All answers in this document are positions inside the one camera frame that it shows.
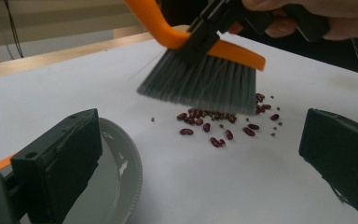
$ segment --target table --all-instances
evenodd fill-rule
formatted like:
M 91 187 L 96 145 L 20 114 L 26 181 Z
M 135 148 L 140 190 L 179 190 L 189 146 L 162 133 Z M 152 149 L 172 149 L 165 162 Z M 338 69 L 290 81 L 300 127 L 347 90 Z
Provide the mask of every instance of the table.
M 122 127 L 140 152 L 144 184 L 130 223 L 358 223 L 357 211 L 341 204 L 297 152 L 308 108 L 358 122 L 358 74 L 235 35 L 222 37 L 267 59 L 265 71 L 257 75 L 257 91 L 273 110 L 247 117 L 262 127 L 256 137 L 241 131 L 246 116 L 236 124 L 222 122 L 234 133 L 225 148 L 209 142 L 211 136 L 224 138 L 219 123 L 210 133 L 194 127 L 194 135 L 180 135 L 187 126 L 176 115 L 186 106 L 135 92 L 164 51 L 148 40 L 60 63 L 27 65 L 31 70 L 13 61 L 3 71 L 2 64 L 0 159 L 66 116 L 98 108 L 100 117 Z M 268 117 L 277 106 L 282 127 Z M 273 126 L 278 127 L 274 137 Z

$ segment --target brush bristles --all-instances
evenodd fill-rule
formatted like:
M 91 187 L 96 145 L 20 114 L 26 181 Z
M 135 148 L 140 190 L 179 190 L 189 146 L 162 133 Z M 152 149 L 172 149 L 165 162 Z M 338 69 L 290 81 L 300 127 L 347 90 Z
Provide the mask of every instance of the brush bristles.
M 137 91 L 210 111 L 255 113 L 255 69 L 213 56 L 189 65 L 168 49 Z

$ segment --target pile of beans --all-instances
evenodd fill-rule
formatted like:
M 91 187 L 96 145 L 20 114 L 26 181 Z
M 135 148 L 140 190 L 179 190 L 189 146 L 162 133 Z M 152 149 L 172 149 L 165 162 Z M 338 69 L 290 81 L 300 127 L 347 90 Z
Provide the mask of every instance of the pile of beans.
M 272 106 L 263 104 L 263 102 L 266 100 L 266 97 L 261 94 L 257 93 L 255 95 L 255 105 L 256 110 L 255 113 L 257 115 L 261 113 L 266 113 L 267 110 L 271 110 Z M 208 110 L 202 110 L 200 108 L 190 108 L 188 109 L 187 113 L 181 113 L 176 118 L 179 121 L 183 121 L 187 123 L 190 126 L 202 126 L 202 130 L 208 133 L 212 129 L 212 125 L 209 122 L 204 122 L 205 118 L 209 117 L 210 121 L 221 121 L 221 120 L 228 120 L 228 122 L 235 124 L 237 121 L 237 116 L 235 114 L 228 114 L 228 113 L 221 113 L 216 111 L 208 111 Z M 280 119 L 279 114 L 273 114 L 269 117 L 272 121 L 277 121 Z M 255 131 L 260 130 L 260 127 L 257 124 L 249 123 L 246 127 L 243 127 L 243 131 L 253 137 L 255 136 Z M 194 133 L 194 131 L 190 128 L 184 128 L 180 130 L 179 132 L 181 135 L 191 135 Z M 227 140 L 232 140 L 234 138 L 234 135 L 231 130 L 226 129 L 224 131 L 224 134 L 226 136 Z M 223 139 L 217 139 L 215 137 L 211 137 L 210 141 L 213 146 L 215 147 L 225 147 L 226 142 Z

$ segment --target white table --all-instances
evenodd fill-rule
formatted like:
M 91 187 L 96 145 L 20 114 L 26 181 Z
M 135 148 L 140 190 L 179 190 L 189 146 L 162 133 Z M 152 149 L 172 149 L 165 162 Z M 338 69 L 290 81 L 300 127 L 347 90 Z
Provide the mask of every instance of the white table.
M 238 36 L 224 38 L 267 58 L 257 91 L 281 108 L 282 127 L 268 115 L 249 117 L 262 127 L 251 138 L 241 131 L 245 116 L 236 124 L 224 121 L 235 135 L 225 148 L 209 142 L 223 138 L 219 123 L 210 133 L 194 127 L 194 135 L 180 135 L 187 126 L 176 116 L 187 107 L 135 92 L 164 51 L 150 40 L 0 77 L 0 160 L 68 115 L 95 107 L 131 136 L 141 155 L 144 184 L 131 223 L 358 223 L 358 212 L 341 204 L 298 155 L 309 108 L 358 122 L 358 74 Z

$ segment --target brush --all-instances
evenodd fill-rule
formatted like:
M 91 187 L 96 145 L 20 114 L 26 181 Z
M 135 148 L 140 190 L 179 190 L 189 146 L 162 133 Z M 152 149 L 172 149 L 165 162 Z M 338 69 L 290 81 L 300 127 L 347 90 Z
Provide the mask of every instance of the brush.
M 255 74 L 256 70 L 264 69 L 266 60 L 248 49 L 220 40 L 218 32 L 226 32 L 239 21 L 263 34 L 273 22 L 270 12 L 249 11 L 241 0 L 215 0 L 182 33 L 164 20 L 154 0 L 125 2 L 150 34 L 168 48 L 138 93 L 211 111 L 255 113 Z M 315 21 L 313 18 L 317 16 L 301 9 L 300 13 L 298 8 L 290 12 L 300 19 Z M 320 27 L 318 23 L 301 24 L 307 28 Z M 310 34 L 308 40 L 320 38 L 328 31 L 327 23 L 323 24 L 327 29 L 304 29 L 303 35 Z

